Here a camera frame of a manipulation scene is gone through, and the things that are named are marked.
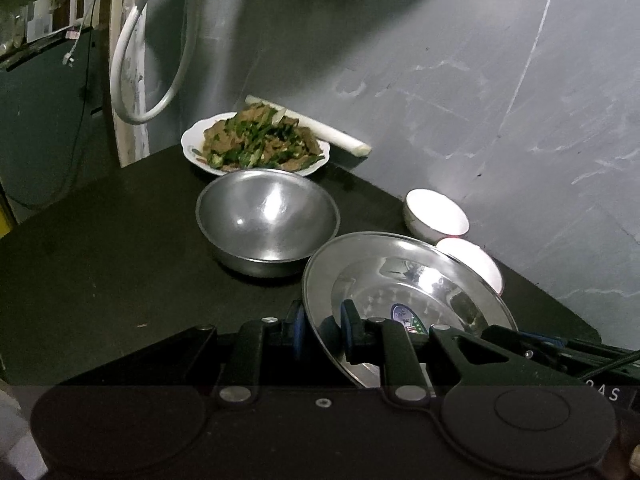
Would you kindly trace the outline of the white leek stalk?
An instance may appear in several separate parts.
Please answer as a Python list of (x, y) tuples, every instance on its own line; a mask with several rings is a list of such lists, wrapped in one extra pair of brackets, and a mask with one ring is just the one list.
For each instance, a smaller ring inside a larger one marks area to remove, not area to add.
[(245, 103), (247, 105), (266, 104), (271, 106), (278, 112), (282, 112), (284, 116), (297, 119), (299, 121), (299, 125), (311, 128), (318, 139), (329, 142), (329, 144), (341, 148), (343, 151), (352, 154), (352, 156), (367, 157), (372, 151), (372, 148), (366, 142), (360, 141), (337, 128), (333, 128), (323, 122), (319, 122), (317, 119), (299, 114), (295, 110), (290, 110), (282, 105), (266, 101), (262, 98), (258, 98), (258, 96), (252, 96), (251, 94), (248, 94), (245, 97)]

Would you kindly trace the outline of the white plate with stir-fry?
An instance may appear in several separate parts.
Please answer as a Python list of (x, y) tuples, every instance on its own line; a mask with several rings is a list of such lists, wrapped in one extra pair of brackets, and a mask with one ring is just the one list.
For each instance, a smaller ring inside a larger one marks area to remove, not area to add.
[(330, 159), (330, 144), (288, 110), (264, 103), (202, 119), (181, 137), (183, 155), (223, 176), (241, 169), (280, 169), (305, 177)]

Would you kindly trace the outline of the white ceramic bowl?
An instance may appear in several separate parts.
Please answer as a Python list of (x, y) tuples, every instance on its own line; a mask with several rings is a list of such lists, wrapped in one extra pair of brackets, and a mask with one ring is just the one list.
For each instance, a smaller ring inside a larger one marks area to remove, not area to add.
[(480, 246), (460, 237), (445, 237), (435, 247), (444, 254), (462, 262), (478, 274), (500, 296), (504, 281), (497, 263)]
[(414, 188), (404, 199), (405, 224), (410, 233), (424, 242), (437, 244), (445, 237), (462, 237), (470, 222), (462, 208), (444, 194)]

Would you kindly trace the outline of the steel mixing bowl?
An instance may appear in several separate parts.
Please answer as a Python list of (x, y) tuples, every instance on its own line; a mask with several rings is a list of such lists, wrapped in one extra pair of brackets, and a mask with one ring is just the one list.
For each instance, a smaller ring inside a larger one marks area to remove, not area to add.
[(195, 218), (215, 258), (252, 278), (284, 278), (338, 232), (333, 197), (282, 170), (240, 170), (204, 188)]

